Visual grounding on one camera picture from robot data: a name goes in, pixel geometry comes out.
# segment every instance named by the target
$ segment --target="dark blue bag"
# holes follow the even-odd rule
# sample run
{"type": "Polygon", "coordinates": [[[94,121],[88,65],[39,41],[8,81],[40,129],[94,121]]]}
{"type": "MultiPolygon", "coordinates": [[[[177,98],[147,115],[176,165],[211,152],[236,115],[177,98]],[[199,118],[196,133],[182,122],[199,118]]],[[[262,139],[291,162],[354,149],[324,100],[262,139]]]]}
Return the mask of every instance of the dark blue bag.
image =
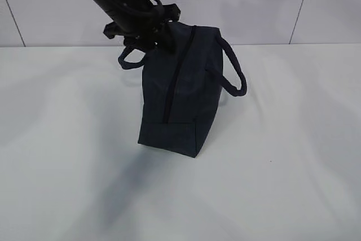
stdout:
{"type": "Polygon", "coordinates": [[[139,144],[196,157],[217,113],[222,87],[232,96],[244,96],[246,79],[231,46],[218,28],[190,27],[170,23],[175,53],[155,48],[138,63],[125,58],[134,48],[126,47],[119,63],[123,69],[143,67],[143,120],[139,144]],[[241,79],[241,89],[223,76],[223,50],[241,79]]]}

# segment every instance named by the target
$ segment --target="bag handle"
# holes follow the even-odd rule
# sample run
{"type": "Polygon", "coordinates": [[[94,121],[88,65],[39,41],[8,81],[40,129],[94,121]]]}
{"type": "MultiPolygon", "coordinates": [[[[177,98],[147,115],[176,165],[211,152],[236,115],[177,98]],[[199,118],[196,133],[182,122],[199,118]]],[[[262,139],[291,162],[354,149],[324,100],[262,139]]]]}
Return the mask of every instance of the bag handle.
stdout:
{"type": "Polygon", "coordinates": [[[220,35],[216,36],[216,40],[221,46],[221,48],[225,51],[227,57],[229,58],[233,68],[235,69],[237,75],[241,79],[241,89],[237,89],[234,85],[232,85],[220,72],[218,72],[213,67],[207,67],[206,70],[211,72],[212,75],[217,79],[217,81],[224,87],[224,89],[231,94],[233,97],[245,96],[247,93],[247,82],[246,78],[241,70],[241,66],[239,65],[236,54],[234,53],[230,44],[223,39],[220,35]]]}
{"type": "Polygon", "coordinates": [[[142,60],[140,62],[126,62],[125,58],[132,53],[134,50],[134,47],[132,46],[127,46],[122,54],[119,56],[118,58],[118,62],[120,64],[120,66],[124,69],[124,70],[131,70],[131,69],[136,69],[136,68],[140,68],[141,66],[143,66],[146,63],[146,56],[144,56],[142,58],[142,60]]]}

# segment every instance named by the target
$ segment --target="robotic arm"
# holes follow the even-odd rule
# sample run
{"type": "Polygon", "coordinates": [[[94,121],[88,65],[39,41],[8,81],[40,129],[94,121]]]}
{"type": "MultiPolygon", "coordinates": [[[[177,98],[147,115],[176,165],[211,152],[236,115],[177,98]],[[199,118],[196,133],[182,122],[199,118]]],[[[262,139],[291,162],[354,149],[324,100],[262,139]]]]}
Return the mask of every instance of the robotic arm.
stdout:
{"type": "Polygon", "coordinates": [[[159,0],[94,1],[113,20],[104,29],[108,38],[124,36],[125,45],[142,51],[156,45],[168,51],[175,50],[168,22],[179,20],[181,11],[176,4],[163,6],[159,0]]]}

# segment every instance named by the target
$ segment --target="bag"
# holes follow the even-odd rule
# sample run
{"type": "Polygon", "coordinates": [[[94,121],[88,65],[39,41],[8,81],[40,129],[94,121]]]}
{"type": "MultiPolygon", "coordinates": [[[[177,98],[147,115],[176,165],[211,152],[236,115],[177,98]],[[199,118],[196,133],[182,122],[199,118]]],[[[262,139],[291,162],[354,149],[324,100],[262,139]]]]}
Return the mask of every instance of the bag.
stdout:
{"type": "Polygon", "coordinates": [[[139,144],[196,157],[212,126],[222,87],[234,97],[247,92],[246,79],[231,46],[218,28],[190,27],[170,23],[175,54],[155,48],[138,63],[125,58],[134,48],[126,47],[118,61],[123,69],[143,67],[143,119],[139,144]],[[237,89],[224,78],[223,50],[241,79],[237,89]]]}

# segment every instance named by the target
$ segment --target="zipper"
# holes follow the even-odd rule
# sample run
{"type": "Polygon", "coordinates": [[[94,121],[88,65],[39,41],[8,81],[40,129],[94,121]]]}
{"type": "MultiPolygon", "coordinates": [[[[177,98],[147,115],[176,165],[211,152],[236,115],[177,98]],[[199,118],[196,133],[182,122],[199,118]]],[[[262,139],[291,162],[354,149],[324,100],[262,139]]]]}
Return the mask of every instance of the zipper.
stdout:
{"type": "Polygon", "coordinates": [[[191,31],[191,35],[190,38],[186,44],[186,46],[184,47],[182,53],[179,55],[178,57],[178,63],[177,63],[177,67],[175,68],[175,72],[173,74],[173,77],[171,79],[168,91],[167,91],[167,96],[165,98],[165,107],[164,107],[164,114],[163,114],[163,123],[167,124],[169,122],[169,117],[170,117],[170,110],[173,104],[173,99],[174,99],[174,93],[175,93],[175,87],[177,85],[177,79],[179,76],[179,73],[181,72],[181,67],[182,64],[184,62],[184,60],[186,59],[187,53],[191,48],[192,42],[194,40],[194,36],[196,34],[196,28],[197,26],[194,25],[192,27],[192,31],[191,31]]]}

